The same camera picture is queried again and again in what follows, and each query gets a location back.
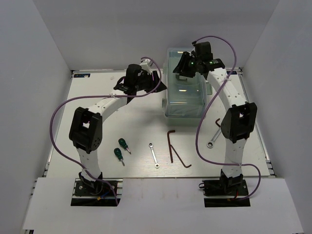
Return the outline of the green plastic toolbox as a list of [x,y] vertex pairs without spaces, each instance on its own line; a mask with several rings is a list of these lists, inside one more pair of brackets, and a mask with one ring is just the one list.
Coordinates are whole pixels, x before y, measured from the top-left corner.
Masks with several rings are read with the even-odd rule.
[[163,65],[162,82],[167,86],[162,107],[167,124],[197,126],[208,105],[208,96],[213,94],[211,85],[197,73],[193,78],[173,72],[183,52],[190,48],[169,48]]

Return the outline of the green stubby screwdriver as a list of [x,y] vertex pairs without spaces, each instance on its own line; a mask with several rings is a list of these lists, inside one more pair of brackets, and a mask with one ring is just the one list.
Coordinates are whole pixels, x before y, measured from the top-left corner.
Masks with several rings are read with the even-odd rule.
[[123,156],[122,156],[122,153],[121,153],[121,149],[120,148],[115,148],[114,149],[114,154],[118,158],[118,160],[122,163],[122,165],[125,166],[125,163],[124,163],[124,160],[123,160]]
[[125,139],[120,138],[120,139],[118,140],[118,143],[119,143],[119,145],[120,145],[124,150],[126,150],[129,154],[132,154],[131,151],[130,151],[130,149],[129,149],[128,144],[127,144],[126,141],[125,141]]

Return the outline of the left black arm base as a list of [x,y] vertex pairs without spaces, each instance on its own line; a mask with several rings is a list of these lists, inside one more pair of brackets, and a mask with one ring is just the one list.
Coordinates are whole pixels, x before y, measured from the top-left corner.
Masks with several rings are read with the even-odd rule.
[[74,182],[71,207],[116,207],[117,201],[120,202],[122,196],[123,179],[113,178],[107,183],[95,181],[95,187],[87,185],[86,182],[76,178]]

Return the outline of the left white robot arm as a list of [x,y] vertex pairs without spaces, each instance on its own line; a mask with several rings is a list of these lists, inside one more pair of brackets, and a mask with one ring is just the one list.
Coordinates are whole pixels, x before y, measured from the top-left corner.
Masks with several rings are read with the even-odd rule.
[[74,112],[69,139],[77,149],[85,169],[79,173],[86,189],[94,195],[103,189],[102,172],[98,164],[97,149],[102,142],[103,122],[119,108],[129,104],[137,92],[159,93],[167,89],[157,71],[152,71],[153,62],[145,58],[138,64],[130,64],[126,75],[117,81],[112,94],[96,104]]

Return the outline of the large silver ratchet wrench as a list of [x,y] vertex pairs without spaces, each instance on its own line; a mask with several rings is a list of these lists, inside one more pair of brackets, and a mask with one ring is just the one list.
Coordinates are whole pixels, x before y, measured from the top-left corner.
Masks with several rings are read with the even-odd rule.
[[209,149],[213,148],[214,144],[215,144],[215,141],[217,140],[217,138],[220,136],[221,134],[221,128],[219,128],[217,130],[217,132],[214,134],[214,136],[212,137],[212,139],[207,143],[207,147]]

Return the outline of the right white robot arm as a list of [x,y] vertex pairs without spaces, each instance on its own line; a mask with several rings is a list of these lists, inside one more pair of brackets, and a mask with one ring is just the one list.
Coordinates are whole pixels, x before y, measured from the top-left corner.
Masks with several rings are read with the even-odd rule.
[[242,183],[243,151],[250,133],[254,130],[257,105],[249,103],[230,81],[224,63],[214,58],[209,42],[192,43],[191,52],[183,52],[173,73],[187,78],[201,74],[215,89],[226,114],[221,122],[221,132],[226,139],[225,160],[220,173],[220,188],[232,194]]

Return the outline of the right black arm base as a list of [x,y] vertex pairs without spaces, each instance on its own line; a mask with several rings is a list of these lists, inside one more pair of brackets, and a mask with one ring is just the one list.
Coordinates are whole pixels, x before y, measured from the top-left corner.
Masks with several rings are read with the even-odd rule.
[[206,208],[250,207],[246,180],[240,174],[227,178],[221,172],[219,179],[203,180],[198,185],[204,194]]

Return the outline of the small silver wrench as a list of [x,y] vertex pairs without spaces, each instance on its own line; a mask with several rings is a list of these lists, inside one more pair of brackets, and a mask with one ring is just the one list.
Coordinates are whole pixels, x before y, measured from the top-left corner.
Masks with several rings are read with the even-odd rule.
[[159,168],[159,164],[158,164],[155,152],[154,152],[153,144],[149,143],[149,147],[150,147],[151,152],[152,152],[152,156],[153,156],[153,159],[154,159],[154,162],[155,162],[155,167],[158,169]]

